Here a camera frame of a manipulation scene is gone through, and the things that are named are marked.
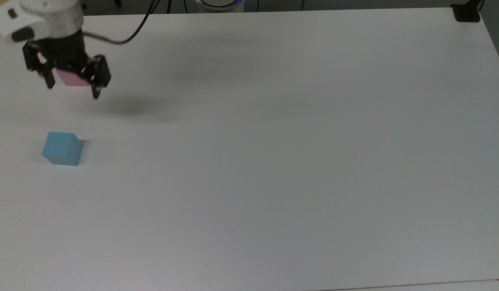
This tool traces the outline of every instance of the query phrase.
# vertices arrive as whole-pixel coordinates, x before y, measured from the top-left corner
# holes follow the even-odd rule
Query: white table
[[[367,291],[499,291],[499,281],[460,282],[398,287],[378,287]]]
[[[123,38],[140,15],[86,17]],[[0,40],[0,291],[499,278],[499,58],[451,9],[153,15],[52,91]],[[75,133],[78,167],[41,156]]]

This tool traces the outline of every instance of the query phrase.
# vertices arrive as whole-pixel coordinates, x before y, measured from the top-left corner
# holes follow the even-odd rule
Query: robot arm
[[[50,89],[53,68],[72,72],[91,85],[97,99],[111,74],[103,55],[86,54],[83,23],[79,0],[10,0],[0,6],[0,35],[9,43],[27,41],[23,54],[28,70],[39,73]]]

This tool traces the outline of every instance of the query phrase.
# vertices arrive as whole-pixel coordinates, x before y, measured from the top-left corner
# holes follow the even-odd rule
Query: blue block
[[[52,164],[76,166],[79,164],[83,145],[74,134],[50,131],[44,144],[43,156]]]

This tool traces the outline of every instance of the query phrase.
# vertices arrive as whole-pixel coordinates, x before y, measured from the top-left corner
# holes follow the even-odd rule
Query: floor
[[[150,0],[122,0],[117,7],[114,0],[81,0],[86,3],[86,15],[142,14],[146,13]],[[166,13],[169,0],[162,0],[155,13]],[[195,0],[174,0],[171,13],[185,13],[185,5],[189,13],[197,13]],[[301,0],[246,0],[246,12],[257,11],[299,11]],[[464,0],[304,0],[304,10],[339,10],[339,9],[377,9],[377,8],[417,8],[417,7],[449,7],[452,3],[463,3]],[[481,11],[493,44],[499,54],[499,0],[485,0]]]

